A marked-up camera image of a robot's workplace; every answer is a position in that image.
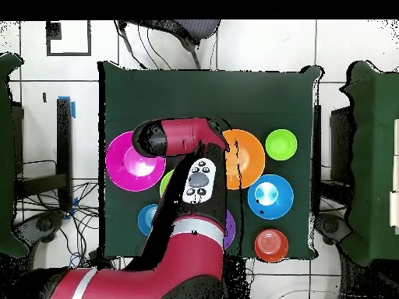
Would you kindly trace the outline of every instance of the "office chair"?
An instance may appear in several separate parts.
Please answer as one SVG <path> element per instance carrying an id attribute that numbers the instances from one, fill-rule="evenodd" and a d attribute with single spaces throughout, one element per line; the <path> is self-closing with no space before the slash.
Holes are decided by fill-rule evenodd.
<path id="1" fill-rule="evenodd" d="M 127 44 L 128 39 L 125 33 L 125 28 L 128 23 L 168 32 L 174 35 L 179 39 L 182 46 L 191 53 L 192 58 L 196 63 L 196 68 L 200 70 L 201 65 L 196 57 L 196 46 L 200 45 L 202 39 L 207 39 L 216 33 L 220 22 L 220 19 L 134 19 L 118 21 L 118 28 L 125 39 L 126 47 L 128 49 L 130 46 Z"/>

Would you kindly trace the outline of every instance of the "white tile floor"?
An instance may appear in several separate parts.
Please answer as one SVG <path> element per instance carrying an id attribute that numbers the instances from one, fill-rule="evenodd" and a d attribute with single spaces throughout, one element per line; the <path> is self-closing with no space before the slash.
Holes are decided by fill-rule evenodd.
<path id="1" fill-rule="evenodd" d="M 74 51 L 70 40 L 82 39 L 84 22 L 63 23 L 63 36 L 69 42 L 56 40 L 53 47 Z M 21 69 L 10 75 L 12 98 L 25 108 L 25 161 L 56 158 L 55 100 L 70 96 L 76 102 L 76 118 L 72 120 L 74 185 L 97 181 L 98 162 L 98 80 L 97 61 L 109 60 L 129 69 L 139 69 L 118 37 L 112 21 L 91 21 L 92 50 L 90 57 L 48 57 L 45 47 L 45 22 L 0 22 L 0 53 L 17 53 L 24 60 Z M 167 69 L 151 50 L 147 29 L 139 28 L 144 45 L 157 65 Z M 325 75 L 320 84 L 322 106 L 322 164 L 330 165 L 330 112 L 349 105 L 339 91 L 346 80 L 348 66 L 357 60 L 370 60 L 378 69 L 392 71 L 399 66 L 399 29 L 395 21 L 386 20 L 222 20 L 219 29 L 218 68 L 222 70 L 293 71 L 307 65 L 320 65 Z M 127 35 L 135 56 L 145 66 L 155 65 L 140 42 L 137 26 L 128 26 Z M 149 31 L 154 49 L 173 69 L 194 69 L 191 55 L 173 36 Z M 215 54 L 210 56 L 216 38 L 204 40 L 198 51 L 204 69 L 215 69 Z M 47 103 L 43 102 L 43 93 Z M 25 175 L 54 173 L 54 164 L 26 165 Z M 329 169 L 322 176 L 330 178 Z M 98 191 L 85 199 L 85 205 L 98 206 Z M 19 213 L 17 220 L 32 211 Z M 97 227 L 97 219 L 90 221 Z M 62 229 L 69 247 L 76 251 L 76 228 L 65 220 Z M 86 229 L 88 251 L 97 247 L 98 232 Z M 65 238 L 58 233 L 49 244 L 37 250 L 35 267 L 66 266 L 70 254 Z M 323 243 L 314 233 L 314 247 L 319 256 L 312 261 L 286 260 L 278 264 L 248 261 L 254 277 L 251 299 L 337 299 L 341 268 L 337 249 Z"/>

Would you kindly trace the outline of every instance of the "magenta bowl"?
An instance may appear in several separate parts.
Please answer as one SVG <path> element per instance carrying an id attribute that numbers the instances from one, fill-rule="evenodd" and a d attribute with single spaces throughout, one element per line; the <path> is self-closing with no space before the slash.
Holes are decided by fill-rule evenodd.
<path id="1" fill-rule="evenodd" d="M 132 145 L 133 131 L 116 137 L 109 145 L 105 166 L 108 177 L 119 188 L 141 192 L 154 186 L 164 175 L 166 159 L 139 155 Z"/>

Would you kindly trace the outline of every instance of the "blue bowl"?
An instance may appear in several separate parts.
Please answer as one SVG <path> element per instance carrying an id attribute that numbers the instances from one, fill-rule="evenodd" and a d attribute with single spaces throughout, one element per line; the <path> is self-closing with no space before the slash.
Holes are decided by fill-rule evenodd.
<path id="1" fill-rule="evenodd" d="M 281 218 L 293 202 L 292 187 L 287 180 L 275 174 L 262 175 L 248 190 L 249 207 L 263 219 Z"/>
<path id="2" fill-rule="evenodd" d="M 157 212 L 157 207 L 157 204 L 149 204 L 140 211 L 139 216 L 137 217 L 139 229 L 146 236 L 150 235 L 153 218 Z"/>

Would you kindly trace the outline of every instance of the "green cloth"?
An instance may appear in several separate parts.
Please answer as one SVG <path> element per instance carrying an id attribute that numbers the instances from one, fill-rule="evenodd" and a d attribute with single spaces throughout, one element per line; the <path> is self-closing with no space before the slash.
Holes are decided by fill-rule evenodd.
<path id="1" fill-rule="evenodd" d="M 254 241 L 267 228 L 282 231 L 288 239 L 288 258 L 311 259 L 309 248 L 309 178 L 312 137 L 313 84 L 318 67 L 297 72 L 134 71 L 104 62 L 105 143 L 143 121 L 156 118 L 208 117 L 228 129 L 251 132 L 262 145 L 274 129 L 287 128 L 298 139 L 298 150 L 287 161 L 266 158 L 264 174 L 278 174 L 294 190 L 291 210 L 278 220 L 264 220 L 248 206 L 243 189 L 244 238 L 242 254 L 256 257 Z M 178 157 L 168 159 L 165 174 Z M 140 210 L 159 203 L 161 180 L 144 192 L 127 192 L 105 179 L 105 254 L 140 255 L 146 237 L 139 231 Z M 235 239 L 228 249 L 238 253 L 241 230 L 239 191 L 228 191 L 228 210 L 236 222 Z"/>
<path id="2" fill-rule="evenodd" d="M 399 259 L 399 235 L 390 227 L 393 189 L 394 120 L 399 119 L 399 74 L 373 70 L 368 62 L 353 65 L 350 83 L 357 129 L 351 169 L 355 194 L 348 222 L 354 230 L 341 247 L 354 262 Z"/>
<path id="3" fill-rule="evenodd" d="M 16 156 L 14 148 L 14 124 L 12 122 L 11 101 L 8 86 L 9 74 L 22 64 L 15 55 L 0 55 L 0 141 L 2 141 L 2 161 L 0 161 L 0 253 L 20 258 L 28 254 L 27 246 L 17 240 L 11 231 L 14 219 L 14 180 L 16 176 Z"/>

